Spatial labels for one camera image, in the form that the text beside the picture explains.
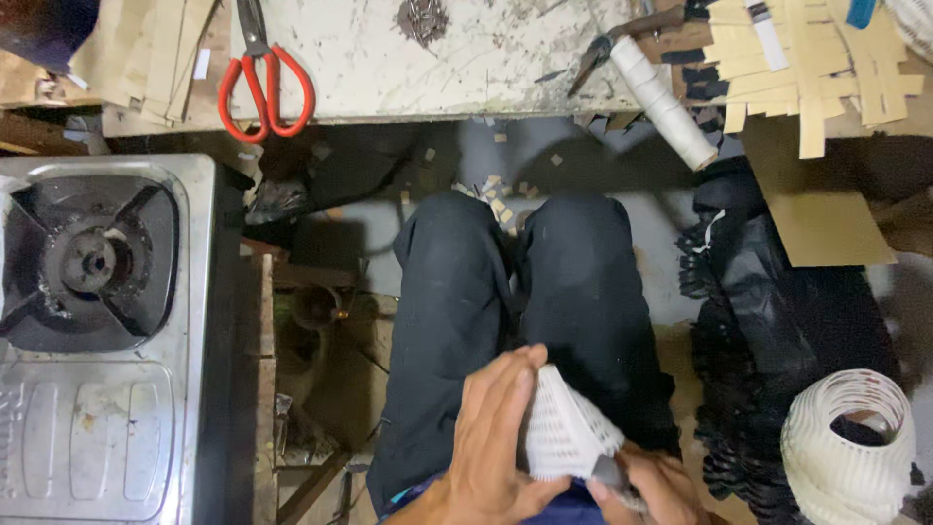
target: workbench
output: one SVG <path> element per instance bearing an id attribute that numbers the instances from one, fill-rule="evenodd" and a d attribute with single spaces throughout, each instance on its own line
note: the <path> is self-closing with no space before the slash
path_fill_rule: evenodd
<path id="1" fill-rule="evenodd" d="M 599 68 L 583 91 L 567 99 L 565 93 L 577 72 L 579 56 L 600 31 L 633 13 L 620 0 L 462 0 L 445 5 L 451 18 L 447 35 L 424 50 L 404 36 L 395 22 L 397 0 L 289 0 L 264 5 L 269 40 L 289 50 L 309 72 L 317 91 L 312 123 L 378 123 L 457 120 L 478 116 L 523 118 L 610 114 L 637 109 L 618 71 Z M 658 0 L 658 9 L 676 0 Z M 132 110 L 104 105 L 104 133 L 108 136 L 151 135 L 223 129 L 216 112 L 217 87 L 230 56 L 244 49 L 234 3 L 217 5 L 200 47 L 210 49 L 205 79 L 192 82 L 188 113 L 183 124 L 167 128 L 145 121 Z M 679 30 L 661 33 L 655 42 L 639 39 L 647 57 L 660 61 L 662 52 L 691 50 L 712 43 L 709 27 L 689 22 Z M 23 93 L 35 78 L 4 69 L 6 87 L 23 106 Z M 669 75 L 675 94 L 685 89 L 680 66 L 659 66 Z M 904 73 L 933 76 L 933 67 L 912 56 L 901 65 Z M 260 78 L 264 72 L 259 70 Z M 284 68 L 282 114 L 296 117 L 302 103 L 297 80 Z M 23 85 L 16 85 L 20 78 Z M 867 129 L 858 113 L 827 121 L 827 137 L 892 134 L 933 135 L 933 87 L 908 100 L 910 117 Z M 67 90 L 70 99 L 56 104 L 89 101 Z M 0 97 L 0 107 L 9 101 Z M 686 106 L 698 101 L 684 100 Z M 256 109 L 241 80 L 231 110 L 236 118 L 253 119 Z"/>

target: knee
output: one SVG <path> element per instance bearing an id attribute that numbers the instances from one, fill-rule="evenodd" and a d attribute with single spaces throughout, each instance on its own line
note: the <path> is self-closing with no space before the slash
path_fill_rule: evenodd
<path id="1" fill-rule="evenodd" d="M 611 235 L 616 242 L 629 240 L 632 229 L 625 206 L 598 193 L 570 192 L 554 195 L 528 220 L 529 227 L 546 227 L 549 236 L 569 238 Z"/>
<path id="2" fill-rule="evenodd" d="M 416 254 L 426 269 L 444 273 L 481 259 L 496 227 L 486 204 L 444 192 L 424 199 L 401 235 L 408 235 L 402 240 L 405 251 Z"/>

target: hand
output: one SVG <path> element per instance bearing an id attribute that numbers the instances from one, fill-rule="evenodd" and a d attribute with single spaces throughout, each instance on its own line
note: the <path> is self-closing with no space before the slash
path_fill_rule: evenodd
<path id="1" fill-rule="evenodd" d="M 386 523 L 511 525 L 536 516 L 570 487 L 570 477 L 533 481 L 515 451 L 544 345 L 506 352 L 468 376 L 447 474 Z"/>
<path id="2" fill-rule="evenodd" d="M 629 480 L 645 498 L 648 515 L 654 522 L 659 525 L 709 524 L 709 517 L 683 463 L 669 456 L 629 447 L 628 443 L 616 454 L 616 461 L 627 469 Z M 645 522 L 638 513 L 623 505 L 606 485 L 591 479 L 586 486 L 609 525 Z"/>

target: stainless steel stove top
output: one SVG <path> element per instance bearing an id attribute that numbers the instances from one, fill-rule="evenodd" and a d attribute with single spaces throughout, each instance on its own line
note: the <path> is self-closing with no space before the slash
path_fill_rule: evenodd
<path id="1" fill-rule="evenodd" d="M 151 338 L 106 353 L 0 341 L 0 522 L 193 521 L 216 171 L 201 155 L 0 160 L 33 182 L 146 177 L 179 218 L 174 301 Z"/>

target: blue shirt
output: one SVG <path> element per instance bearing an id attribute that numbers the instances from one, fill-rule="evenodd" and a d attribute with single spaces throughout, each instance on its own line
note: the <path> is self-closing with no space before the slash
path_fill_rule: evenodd
<path id="1" fill-rule="evenodd" d="M 383 516 L 383 520 L 418 499 L 418 496 L 425 493 L 425 490 L 442 475 L 432 475 L 414 487 L 397 494 L 396 497 L 392 498 L 388 512 L 386 516 Z M 567 523 L 603 525 L 605 522 L 599 506 L 587 490 L 586 484 L 582 479 L 574 478 L 573 483 L 570 484 L 570 489 L 551 500 L 548 506 L 544 508 L 544 512 L 526 519 L 522 523 L 526 525 L 566 525 Z"/>

